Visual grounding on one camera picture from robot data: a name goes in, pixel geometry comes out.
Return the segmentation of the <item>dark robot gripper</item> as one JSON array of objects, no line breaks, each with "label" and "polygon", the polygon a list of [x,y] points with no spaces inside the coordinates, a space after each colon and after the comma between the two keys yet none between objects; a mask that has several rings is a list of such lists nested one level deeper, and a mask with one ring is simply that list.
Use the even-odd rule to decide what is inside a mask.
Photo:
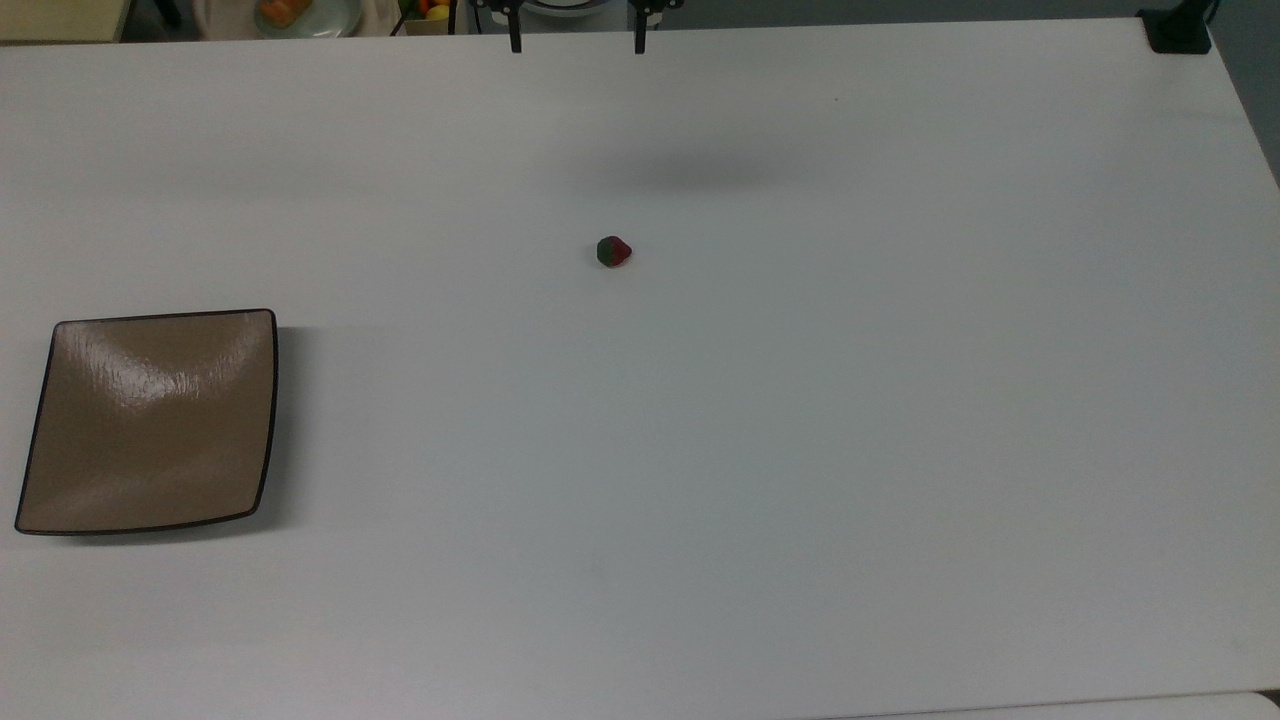
[{"label": "dark robot gripper", "polygon": [[685,1],[471,1],[470,5],[494,15],[508,14],[509,46],[513,54],[521,54],[524,50],[520,12],[556,18],[576,18],[593,15],[614,6],[631,6],[634,53],[643,55],[646,51],[649,15],[660,15],[668,9],[680,9]]}]

